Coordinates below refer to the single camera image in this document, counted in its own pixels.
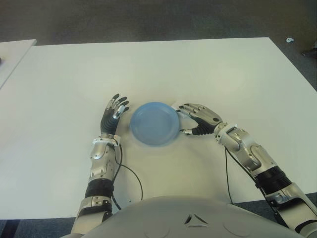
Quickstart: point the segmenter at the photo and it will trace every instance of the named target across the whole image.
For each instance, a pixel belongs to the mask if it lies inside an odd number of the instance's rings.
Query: floor
[[[270,37],[317,90],[317,61],[301,55],[317,39],[316,9],[316,0],[0,0],[0,42],[37,39],[38,45],[51,45]],[[288,36],[295,41],[286,43]],[[309,198],[317,203],[316,193]],[[237,205],[274,220],[264,201]],[[9,223],[17,228],[16,238],[58,238],[70,232],[73,221]],[[0,234],[6,222],[0,220]]]

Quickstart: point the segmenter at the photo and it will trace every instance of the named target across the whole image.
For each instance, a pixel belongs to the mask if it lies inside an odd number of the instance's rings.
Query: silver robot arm
[[[277,221],[304,237],[317,236],[317,208],[291,182],[267,151],[236,124],[222,122],[213,111],[199,104],[184,104],[178,112],[194,119],[198,126],[181,130],[186,135],[215,134],[218,143],[234,154],[275,211]]]
[[[114,190],[115,147],[120,145],[120,137],[115,135],[120,116],[129,108],[126,97],[116,94],[107,104],[101,121],[101,135],[93,140],[91,152],[92,166],[85,198],[71,230],[65,237],[80,237],[112,216],[111,196]]]

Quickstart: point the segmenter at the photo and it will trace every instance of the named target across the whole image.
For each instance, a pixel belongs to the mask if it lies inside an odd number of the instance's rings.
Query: black cable
[[[122,153],[120,153],[120,164],[119,164],[119,167],[118,167],[117,171],[115,172],[115,175],[114,175],[114,177],[113,177],[113,179],[112,179],[112,184],[114,184],[115,178],[117,177],[117,175],[118,175],[118,173],[119,173],[119,170],[120,170],[120,168],[121,168],[121,164],[122,164]],[[117,200],[114,198],[113,193],[111,194],[111,198],[112,198],[112,200],[113,200],[115,206],[118,208],[118,210],[121,210],[121,207],[120,207],[119,204],[117,203]]]
[[[122,167],[125,167],[126,169],[128,169],[129,171],[131,171],[131,172],[135,175],[135,177],[137,178],[137,180],[138,180],[138,182],[139,182],[139,184],[140,184],[140,188],[141,188],[141,201],[142,201],[142,200],[143,200],[143,187],[142,187],[141,181],[140,181],[139,177],[136,175],[136,173],[135,173],[132,169],[130,169],[130,168],[127,167],[126,165],[123,165],[123,164],[122,164],[123,152],[122,152],[121,144],[119,145],[119,147],[120,147],[120,163],[117,161],[116,156],[114,156],[115,162],[119,165],[119,167],[118,167],[118,169],[117,169],[117,171],[116,171],[116,173],[115,173],[115,175],[114,175],[114,177],[113,177],[112,182],[114,183],[115,178],[117,177],[118,172],[119,172],[121,166],[122,166]],[[117,201],[115,200],[113,193],[112,193],[111,197],[112,197],[113,202],[114,202],[114,204],[116,205],[116,207],[117,207],[119,210],[121,210],[121,207],[119,206],[119,204],[118,204]]]
[[[119,164],[119,167],[118,167],[117,171],[115,172],[115,175],[114,175],[114,177],[113,177],[113,179],[112,179],[112,183],[114,183],[115,178],[117,177],[117,175],[118,175],[118,173],[119,173],[121,164],[122,164],[122,153],[120,153],[120,164]]]
[[[113,193],[111,194],[111,198],[112,198],[113,203],[115,204],[115,206],[118,208],[118,210],[121,210],[121,207],[120,207],[119,204],[117,203],[117,200],[114,198]]]
[[[227,175],[227,188],[228,188],[228,194],[229,194],[229,198],[230,198],[230,202],[231,204],[233,204],[232,202],[232,198],[231,198],[231,194],[230,194],[230,188],[229,188],[229,179],[228,179],[228,158],[227,158],[227,148],[224,148],[224,153],[226,155],[226,175]]]
[[[258,186],[258,183],[257,181],[252,177],[251,174],[249,174],[249,172],[239,163],[239,161],[236,160],[236,158],[233,157],[233,155],[230,153],[230,151],[227,149],[227,147],[224,147],[225,148],[225,151],[229,153],[229,155],[231,156],[231,158],[244,170],[244,172],[247,173],[247,175],[253,180],[253,182],[256,184],[256,187],[261,191],[265,201],[267,202],[268,206],[270,207],[270,209],[273,211],[273,213],[275,213],[275,210],[272,208],[271,204],[269,203],[269,201],[266,199],[265,197],[265,193],[264,191],[262,190],[261,187]]]

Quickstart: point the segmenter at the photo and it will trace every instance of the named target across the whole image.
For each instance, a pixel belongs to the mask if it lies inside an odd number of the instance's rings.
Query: white table
[[[36,40],[0,42],[0,89]]]
[[[316,192],[317,93],[269,38],[35,46],[0,90],[0,219],[76,215],[91,143],[117,92],[131,102],[117,130],[123,161],[144,198],[228,201],[224,148],[212,136],[179,135],[156,148],[133,138],[131,115],[150,101],[210,107],[247,130],[305,193]],[[229,180],[234,202],[263,198],[231,160]],[[124,168],[114,193],[123,207],[140,199]]]

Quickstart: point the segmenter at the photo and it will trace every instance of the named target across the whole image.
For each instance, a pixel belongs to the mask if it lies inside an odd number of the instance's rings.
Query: blue bowl
[[[159,146],[170,143],[176,137],[179,119],[176,111],[164,103],[146,103],[132,115],[130,128],[141,142]]]

